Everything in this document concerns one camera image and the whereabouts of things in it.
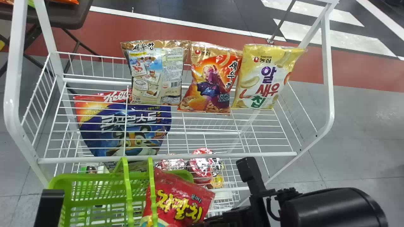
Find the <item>gold snack bag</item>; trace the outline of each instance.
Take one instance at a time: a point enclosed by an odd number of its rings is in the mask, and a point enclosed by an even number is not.
[[[179,105],[188,40],[121,42],[132,75],[132,103]]]
[[[304,48],[246,44],[232,108],[272,109]]]

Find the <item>white wire basket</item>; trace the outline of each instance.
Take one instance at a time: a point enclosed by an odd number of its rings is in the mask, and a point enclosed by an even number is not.
[[[26,1],[16,1],[14,15],[26,13]],[[21,88],[22,47],[25,16],[13,17],[11,47],[9,50],[6,91],[4,94],[4,118],[6,126],[21,152],[38,178],[47,186],[48,181],[61,173],[79,173],[82,167],[99,168],[106,161],[118,161],[124,155],[94,157],[78,129],[75,95],[91,95],[99,92],[120,92],[130,88],[130,73],[125,58],[94,56],[58,52],[43,1],[34,1],[49,51],[45,66],[27,109],[18,118]],[[312,26],[300,46],[306,47],[322,20],[323,69],[328,116],[325,124],[316,128],[305,111],[292,86],[285,86],[273,111],[231,109],[230,114],[180,112],[171,107],[171,130],[164,138],[157,155],[150,156],[156,162],[162,159],[220,158],[223,164],[223,187],[214,188],[216,198],[209,215],[217,215],[242,204],[239,191],[248,190],[241,181],[236,160],[255,157],[265,184],[278,176],[287,166],[303,155],[331,128],[334,119],[332,70],[328,41],[328,13],[335,3],[328,4]],[[62,64],[70,61],[71,68],[63,73]],[[183,94],[191,82],[190,71],[182,76]],[[45,150],[36,150],[39,135],[47,135]],[[214,151],[212,155],[192,155],[201,147]],[[271,162],[277,157],[290,156],[290,161],[276,172],[270,171]],[[146,160],[149,156],[126,156],[129,161]]]

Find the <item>dark table top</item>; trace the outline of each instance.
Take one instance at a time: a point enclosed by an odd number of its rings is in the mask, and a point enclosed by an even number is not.
[[[78,5],[46,2],[49,21],[52,27],[79,29],[83,26],[93,0],[78,0]],[[11,20],[13,7],[0,4],[0,19]],[[38,16],[34,8],[28,6],[27,23],[38,23]]]

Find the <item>red floor stripe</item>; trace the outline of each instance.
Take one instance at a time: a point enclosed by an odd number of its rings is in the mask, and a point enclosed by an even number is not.
[[[53,31],[58,50],[71,52],[74,41],[61,29],[53,28]],[[128,40],[187,39],[240,50],[246,43],[266,44],[262,38],[95,12],[89,13],[81,29],[71,32],[100,55],[114,57],[122,57],[119,42]],[[276,42],[276,45],[297,46],[287,42]],[[323,83],[321,48],[311,46],[308,49],[296,63],[291,79]],[[78,52],[88,53],[82,48]],[[46,56],[43,36],[40,36],[26,53]],[[332,66],[334,85],[404,92],[404,61],[332,50]]]

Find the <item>green plastic basket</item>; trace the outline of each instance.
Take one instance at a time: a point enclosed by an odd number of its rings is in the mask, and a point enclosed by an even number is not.
[[[170,173],[194,182],[186,170]],[[112,173],[60,174],[50,181],[48,188],[65,191],[60,227],[119,224],[133,227],[139,225],[149,185],[152,221],[156,227],[158,217],[152,158],[148,159],[147,172],[129,172],[128,161],[122,157]]]

